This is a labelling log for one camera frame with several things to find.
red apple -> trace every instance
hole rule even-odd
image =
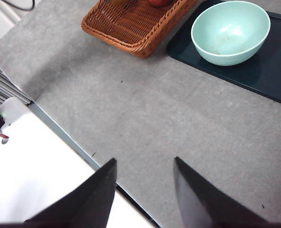
[[[149,2],[154,7],[161,7],[161,6],[169,5],[172,2],[172,0],[149,0]]]

mint green bowl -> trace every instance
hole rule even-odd
[[[232,66],[252,57],[270,30],[265,10],[246,1],[227,1],[202,12],[194,21],[191,38],[208,62]]]

basket rim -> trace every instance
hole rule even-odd
[[[161,32],[161,30],[167,25],[167,23],[173,18],[173,16],[175,15],[175,13],[177,11],[179,11],[185,2],[188,2],[189,0],[177,0],[174,5],[159,19],[158,23],[155,24],[152,29],[137,43],[134,44],[128,44],[125,43],[115,37],[112,37],[108,34],[105,34],[104,32],[101,32],[95,28],[90,27],[87,23],[86,20],[87,18],[94,13],[102,0],[100,0],[87,14],[86,16],[82,19],[81,22],[81,27],[82,29],[87,32],[90,33],[91,35],[97,36],[97,37],[104,37],[107,40],[105,40],[107,43],[115,43],[117,45],[120,45],[122,49],[128,50],[129,52],[137,52],[143,48],[145,48],[146,46],[149,45],[150,42],[148,42],[148,40],[154,40],[159,33]]]

countertop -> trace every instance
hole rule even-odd
[[[42,0],[0,40],[0,68],[163,228],[182,228],[173,162],[281,222],[281,104],[178,62],[168,34],[139,59],[80,28],[95,0]],[[281,13],[281,0],[252,0]]]

tray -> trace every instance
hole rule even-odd
[[[82,19],[82,29],[121,50],[149,57],[164,36],[198,0],[174,0],[154,8],[148,0],[120,6],[100,0]]]
[[[247,61],[235,66],[217,66],[204,60],[191,40],[191,27],[197,16],[220,0],[203,2],[175,34],[167,46],[174,59],[218,78],[281,103],[281,14],[267,12],[271,30],[260,50]]]

